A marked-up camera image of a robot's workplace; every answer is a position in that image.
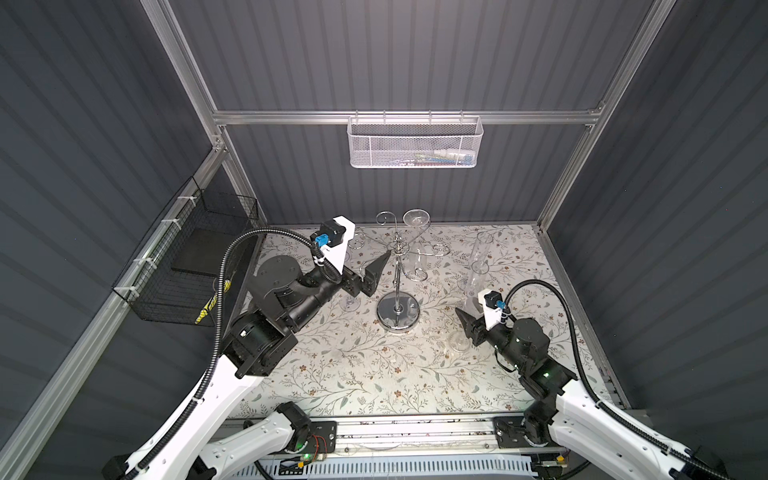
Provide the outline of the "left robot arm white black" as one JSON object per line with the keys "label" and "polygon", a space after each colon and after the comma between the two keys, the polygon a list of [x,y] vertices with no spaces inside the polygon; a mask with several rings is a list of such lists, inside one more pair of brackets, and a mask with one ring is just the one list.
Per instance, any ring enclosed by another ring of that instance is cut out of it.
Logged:
{"label": "left robot arm white black", "polygon": [[253,391],[297,345],[297,333],[341,290],[372,296],[390,255],[370,262],[359,276],[344,268],[342,280],[327,280],[319,268],[303,272],[288,255],[266,260],[251,277],[253,296],[221,342],[221,354],[203,397],[184,424],[172,431],[184,408],[173,414],[144,445],[115,456],[102,469],[106,479],[225,479],[248,464],[281,451],[300,452],[311,422],[293,402],[284,402],[264,420],[224,439],[214,435],[234,406]]}

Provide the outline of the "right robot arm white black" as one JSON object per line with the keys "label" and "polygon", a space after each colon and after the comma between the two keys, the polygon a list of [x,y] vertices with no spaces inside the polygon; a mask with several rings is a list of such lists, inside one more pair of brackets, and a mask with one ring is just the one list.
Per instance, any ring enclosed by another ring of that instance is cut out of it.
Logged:
{"label": "right robot arm white black", "polygon": [[577,375],[552,358],[550,338],[532,318],[508,327],[491,325],[457,309],[465,336],[489,344],[517,368],[534,403],[524,411],[526,440],[556,443],[616,479],[727,479],[712,452],[692,450],[599,398]]}

